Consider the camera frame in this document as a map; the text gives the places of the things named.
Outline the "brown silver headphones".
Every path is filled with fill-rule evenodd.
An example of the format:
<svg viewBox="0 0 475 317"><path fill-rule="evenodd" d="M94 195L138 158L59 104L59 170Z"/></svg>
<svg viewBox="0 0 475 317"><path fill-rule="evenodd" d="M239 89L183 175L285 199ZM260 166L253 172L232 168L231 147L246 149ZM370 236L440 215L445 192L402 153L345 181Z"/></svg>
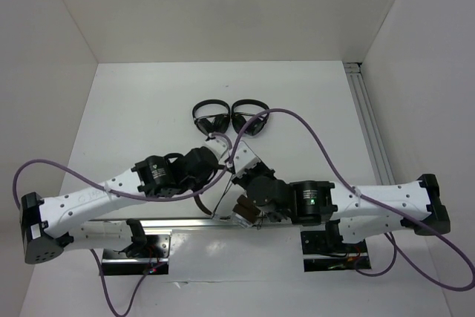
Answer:
<svg viewBox="0 0 475 317"><path fill-rule="evenodd" d="M253 206L244 195L240 195L237 198L236 204L228 215L219 215L217 211L227 194L227 191L224 191L221 194L213 209L206 206L199 195L195 195L193 200L196 207L207 218L212 220L231 220L233 223L236 223L245 229L252 228L252 226L257 223L258 218L267 218L267 214L256 206Z"/></svg>

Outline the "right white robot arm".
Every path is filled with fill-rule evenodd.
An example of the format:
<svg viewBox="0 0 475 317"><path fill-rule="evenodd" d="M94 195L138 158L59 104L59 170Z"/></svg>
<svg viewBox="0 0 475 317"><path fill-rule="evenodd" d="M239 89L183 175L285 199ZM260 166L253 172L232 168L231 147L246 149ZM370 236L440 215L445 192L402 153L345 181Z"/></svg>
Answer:
<svg viewBox="0 0 475 317"><path fill-rule="evenodd" d="M416 235L445 235L451 230L434 174L393 186L352 186L333 181L286 183L264 164L233 179L244 193L231 220L244 228L264 217L272 223L322 226L325 246L339 252L348 244L388 232L411 229Z"/></svg>

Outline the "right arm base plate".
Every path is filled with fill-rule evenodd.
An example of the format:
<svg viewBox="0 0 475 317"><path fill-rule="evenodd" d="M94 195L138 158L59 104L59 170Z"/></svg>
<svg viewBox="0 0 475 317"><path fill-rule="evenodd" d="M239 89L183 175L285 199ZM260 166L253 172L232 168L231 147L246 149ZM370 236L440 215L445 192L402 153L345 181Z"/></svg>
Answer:
<svg viewBox="0 0 475 317"><path fill-rule="evenodd" d="M301 231L304 272L371 269L366 241L344 244L333 241L324 231Z"/></svg>

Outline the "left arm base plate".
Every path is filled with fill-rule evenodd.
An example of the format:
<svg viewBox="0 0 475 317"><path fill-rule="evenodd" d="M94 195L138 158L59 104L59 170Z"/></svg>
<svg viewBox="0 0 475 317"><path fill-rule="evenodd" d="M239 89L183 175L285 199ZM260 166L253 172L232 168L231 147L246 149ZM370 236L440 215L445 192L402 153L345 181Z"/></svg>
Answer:
<svg viewBox="0 0 475 317"><path fill-rule="evenodd" d="M147 232L147 245L136 255L105 249L101 266L106 276L168 275L171 248L171 230L158 229Z"/></svg>

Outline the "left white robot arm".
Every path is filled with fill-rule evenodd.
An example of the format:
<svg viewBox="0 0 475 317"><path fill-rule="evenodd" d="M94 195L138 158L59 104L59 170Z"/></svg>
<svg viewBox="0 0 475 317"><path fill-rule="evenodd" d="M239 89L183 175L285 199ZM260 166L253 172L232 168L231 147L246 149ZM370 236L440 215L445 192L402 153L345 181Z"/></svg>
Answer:
<svg viewBox="0 0 475 317"><path fill-rule="evenodd" d="M133 205L175 202L205 192L216 184L224 154L201 146L185 155L152 155L103 183L89 181L88 188L77 192L16 197L25 263L41 264L69 249L112 249L129 258L141 255L149 242L140 220L97 218Z"/></svg>

